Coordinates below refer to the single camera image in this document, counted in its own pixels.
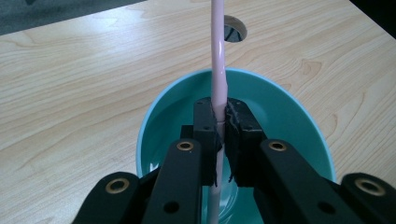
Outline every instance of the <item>plastic straw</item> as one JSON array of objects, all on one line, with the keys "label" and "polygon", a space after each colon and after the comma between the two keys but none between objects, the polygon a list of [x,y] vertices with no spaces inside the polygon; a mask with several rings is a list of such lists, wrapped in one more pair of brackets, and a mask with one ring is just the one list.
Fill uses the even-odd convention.
[{"label": "plastic straw", "polygon": [[[227,105],[227,79],[224,62],[224,2],[212,0],[211,15],[212,43],[212,107],[218,122],[218,132],[224,138],[225,106]],[[217,157],[217,186],[209,189],[207,200],[207,223],[219,223],[219,201],[221,194],[221,177],[224,157],[224,144]]]}]

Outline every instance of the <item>brass insert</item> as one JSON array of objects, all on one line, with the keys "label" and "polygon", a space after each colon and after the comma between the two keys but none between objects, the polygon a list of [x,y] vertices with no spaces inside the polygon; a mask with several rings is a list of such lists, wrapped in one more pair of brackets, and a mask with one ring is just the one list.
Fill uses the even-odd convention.
[{"label": "brass insert", "polygon": [[287,147],[280,142],[270,142],[269,147],[275,151],[284,151],[287,149]]},{"label": "brass insert", "polygon": [[106,191],[110,194],[117,194],[125,191],[129,187],[129,181],[125,178],[117,178],[108,182]]},{"label": "brass insert", "polygon": [[357,178],[355,180],[355,185],[363,190],[366,193],[369,193],[374,196],[384,196],[385,189],[382,188],[379,184],[375,183],[373,180],[366,179],[366,178]]},{"label": "brass insert", "polygon": [[194,144],[191,142],[181,142],[177,144],[177,148],[182,151],[190,151],[194,148]]}]

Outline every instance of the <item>screw hole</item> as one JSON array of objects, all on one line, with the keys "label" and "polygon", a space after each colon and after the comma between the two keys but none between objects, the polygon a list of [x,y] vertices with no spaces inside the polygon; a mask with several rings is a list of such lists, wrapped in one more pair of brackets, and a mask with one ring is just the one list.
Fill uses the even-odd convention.
[{"label": "screw hole", "polygon": [[271,142],[269,147],[276,151],[284,151],[287,149],[287,147],[280,142]]},{"label": "screw hole", "polygon": [[168,214],[174,214],[178,211],[179,205],[177,202],[169,202],[163,206],[163,211]]},{"label": "screw hole", "polygon": [[224,40],[227,42],[241,42],[248,35],[244,23],[232,16],[224,16]]},{"label": "screw hole", "polygon": [[335,214],[335,208],[329,203],[319,202],[318,203],[318,208],[324,213],[327,213],[327,214],[330,214],[330,215]]},{"label": "screw hole", "polygon": [[378,191],[378,188],[373,185],[372,183],[367,183],[367,182],[363,182],[361,183],[365,188],[367,188],[368,190],[375,190]]},{"label": "screw hole", "polygon": [[125,178],[113,179],[106,185],[106,191],[110,194],[117,194],[125,191],[129,187],[129,181]]}]

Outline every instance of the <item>teal bowl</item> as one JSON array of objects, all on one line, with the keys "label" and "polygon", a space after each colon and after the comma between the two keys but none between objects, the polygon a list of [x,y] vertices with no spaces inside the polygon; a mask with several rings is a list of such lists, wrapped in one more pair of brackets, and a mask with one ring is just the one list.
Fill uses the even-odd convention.
[{"label": "teal bowl", "polygon": [[[283,139],[299,150],[322,176],[334,180],[329,149],[317,124],[303,106],[275,82],[249,71],[228,68],[229,97],[242,100],[269,138]],[[186,75],[161,92],[145,116],[137,140],[136,170],[148,174],[163,161],[180,127],[192,124],[193,103],[210,96],[210,69]],[[252,189],[228,183],[229,163],[224,157],[220,200],[220,223],[262,223]],[[203,191],[202,221],[206,221],[207,187]]]}]

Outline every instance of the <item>wood grain surface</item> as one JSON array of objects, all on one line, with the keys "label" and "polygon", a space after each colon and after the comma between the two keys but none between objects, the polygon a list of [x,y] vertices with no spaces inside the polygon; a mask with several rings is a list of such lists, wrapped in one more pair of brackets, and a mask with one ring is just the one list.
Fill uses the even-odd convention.
[{"label": "wood grain surface", "polygon": [[[347,0],[227,0],[227,66],[269,77],[318,123],[338,181],[396,186],[396,40]],[[149,0],[0,36],[0,223],[70,223],[105,175],[135,173],[168,84],[210,67],[210,2]]]}]

